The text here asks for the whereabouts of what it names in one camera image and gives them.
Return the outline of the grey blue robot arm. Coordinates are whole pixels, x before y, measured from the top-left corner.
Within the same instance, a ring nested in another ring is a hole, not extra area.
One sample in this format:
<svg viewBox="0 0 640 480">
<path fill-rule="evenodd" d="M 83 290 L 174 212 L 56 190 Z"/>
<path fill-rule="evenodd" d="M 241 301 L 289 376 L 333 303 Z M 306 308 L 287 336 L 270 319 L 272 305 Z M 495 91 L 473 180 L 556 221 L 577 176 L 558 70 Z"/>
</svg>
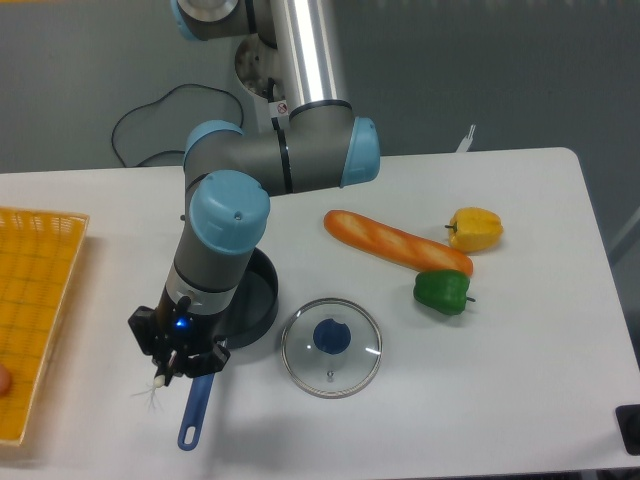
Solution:
<svg viewBox="0 0 640 480">
<path fill-rule="evenodd" d="M 346 97 L 328 1 L 176 1 L 176 21 L 200 41 L 262 34 L 280 62 L 285 126 L 249 135 L 209 121 L 184 153 L 184 224 L 154 308 L 129 326 L 155 365 L 154 386 L 221 371 L 260 339 L 278 310 L 278 278 L 258 245 L 274 196 L 364 183 L 380 168 L 374 123 Z"/>
</svg>

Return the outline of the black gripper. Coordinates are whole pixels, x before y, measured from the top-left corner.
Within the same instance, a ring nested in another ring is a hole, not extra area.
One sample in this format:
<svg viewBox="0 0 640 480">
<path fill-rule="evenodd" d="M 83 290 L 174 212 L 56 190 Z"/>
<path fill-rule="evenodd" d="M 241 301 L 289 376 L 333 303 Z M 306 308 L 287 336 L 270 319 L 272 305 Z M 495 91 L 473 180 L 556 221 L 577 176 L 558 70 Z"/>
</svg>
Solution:
<svg viewBox="0 0 640 480">
<path fill-rule="evenodd" d="M 221 343 L 223 312 L 197 314 L 191 298 L 173 301 L 164 294 L 155 308 L 138 307 L 127 320 L 142 353 L 156 366 L 154 386 L 168 386 L 174 376 L 216 374 L 231 354 Z"/>
</svg>

